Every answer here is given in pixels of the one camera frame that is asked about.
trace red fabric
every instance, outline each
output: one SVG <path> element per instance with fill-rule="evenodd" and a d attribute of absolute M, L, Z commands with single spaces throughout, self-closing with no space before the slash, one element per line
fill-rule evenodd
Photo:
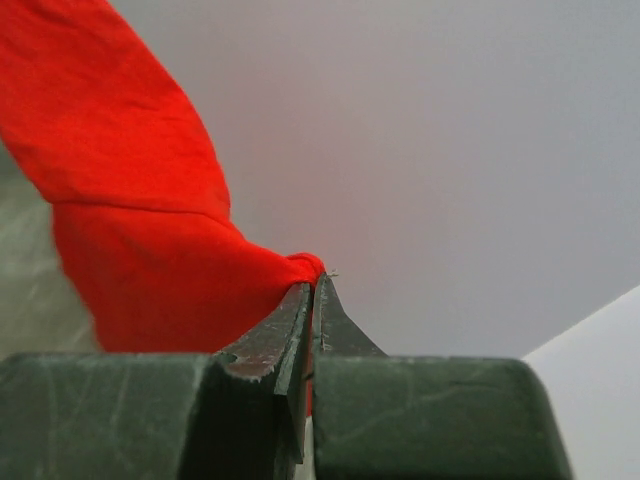
<path fill-rule="evenodd" d="M 104 0 L 0 1 L 0 136 L 107 351 L 216 351 L 324 271 L 233 226 L 197 113 Z"/>

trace white wall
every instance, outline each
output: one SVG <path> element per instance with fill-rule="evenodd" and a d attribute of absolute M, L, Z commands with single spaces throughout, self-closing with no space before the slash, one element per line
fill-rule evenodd
<path fill-rule="evenodd" d="M 113 3 L 239 226 L 390 353 L 519 356 L 640 283 L 640 2 Z"/>

